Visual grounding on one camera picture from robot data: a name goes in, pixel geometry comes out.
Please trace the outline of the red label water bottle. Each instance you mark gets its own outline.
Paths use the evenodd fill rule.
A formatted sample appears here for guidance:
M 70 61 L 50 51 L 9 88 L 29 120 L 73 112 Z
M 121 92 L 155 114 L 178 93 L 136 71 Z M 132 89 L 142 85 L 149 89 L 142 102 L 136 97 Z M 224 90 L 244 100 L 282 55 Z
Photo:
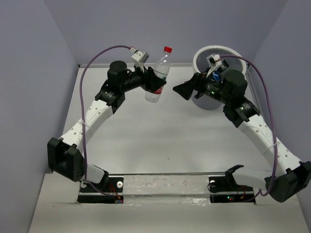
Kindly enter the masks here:
M 153 70 L 157 77 L 166 80 L 168 73 L 170 71 L 171 67 L 171 53 L 173 49 L 171 47 L 165 46 L 163 49 L 163 53 L 161 56 L 156 60 Z M 157 103 L 160 99 L 160 96 L 163 91 L 163 87 L 160 87 L 155 92 L 146 92 L 145 93 L 145 99 L 151 103 Z

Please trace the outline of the blue label bottle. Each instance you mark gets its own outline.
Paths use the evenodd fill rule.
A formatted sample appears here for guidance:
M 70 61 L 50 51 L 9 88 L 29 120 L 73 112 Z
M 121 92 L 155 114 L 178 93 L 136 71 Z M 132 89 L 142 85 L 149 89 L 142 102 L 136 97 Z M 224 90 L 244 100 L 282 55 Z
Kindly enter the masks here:
M 212 78 L 213 78 L 213 80 L 214 80 L 215 82 L 220 82 L 220 81 L 221 81 L 220 75 L 219 75 L 218 73 L 216 73 L 216 72 L 213 72 L 213 73 L 212 73 Z

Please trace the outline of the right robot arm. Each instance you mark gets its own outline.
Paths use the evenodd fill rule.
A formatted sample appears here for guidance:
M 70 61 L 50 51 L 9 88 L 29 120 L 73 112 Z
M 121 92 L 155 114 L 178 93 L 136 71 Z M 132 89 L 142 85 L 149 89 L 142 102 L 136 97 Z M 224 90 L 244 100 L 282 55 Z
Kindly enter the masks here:
M 244 74 L 229 70 L 223 76 L 218 72 L 195 73 L 190 80 L 173 87 L 173 91 L 186 100 L 196 91 L 197 99 L 206 95 L 222 103 L 226 118 L 250 139 L 271 166 L 270 171 L 262 171 L 236 165 L 226 171 L 225 187 L 254 187 L 282 203 L 308 186 L 311 163 L 303 162 L 273 135 L 259 109 L 245 97 L 246 88 Z

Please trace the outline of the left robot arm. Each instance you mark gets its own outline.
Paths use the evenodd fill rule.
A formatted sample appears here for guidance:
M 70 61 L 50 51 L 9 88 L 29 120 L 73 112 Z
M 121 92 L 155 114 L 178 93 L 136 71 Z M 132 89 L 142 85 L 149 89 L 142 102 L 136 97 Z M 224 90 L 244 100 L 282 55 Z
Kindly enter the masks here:
M 87 162 L 86 144 L 99 127 L 125 101 L 125 93 L 141 87 L 155 92 L 166 81 L 156 76 L 151 68 L 135 67 L 128 69 L 123 61 L 114 61 L 107 71 L 107 79 L 91 106 L 82 108 L 82 116 L 77 123 L 59 138 L 51 138 L 47 143 L 48 167 L 73 182 L 82 182 L 102 192 L 107 188 L 109 173 Z

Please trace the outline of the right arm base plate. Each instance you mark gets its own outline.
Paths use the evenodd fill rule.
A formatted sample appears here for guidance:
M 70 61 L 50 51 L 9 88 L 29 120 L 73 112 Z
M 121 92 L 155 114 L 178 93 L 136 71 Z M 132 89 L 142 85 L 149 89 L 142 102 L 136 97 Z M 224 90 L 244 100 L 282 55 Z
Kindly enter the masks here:
M 249 186 L 237 185 L 225 176 L 210 176 L 207 189 L 211 203 L 255 203 L 254 189 Z

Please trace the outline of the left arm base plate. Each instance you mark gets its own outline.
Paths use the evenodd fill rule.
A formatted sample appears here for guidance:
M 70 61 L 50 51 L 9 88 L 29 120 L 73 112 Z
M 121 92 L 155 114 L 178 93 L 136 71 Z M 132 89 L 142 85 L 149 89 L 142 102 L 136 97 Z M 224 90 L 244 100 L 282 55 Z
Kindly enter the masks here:
M 81 183 L 77 201 L 87 204 L 123 204 L 124 176 L 110 175 L 105 188 Z

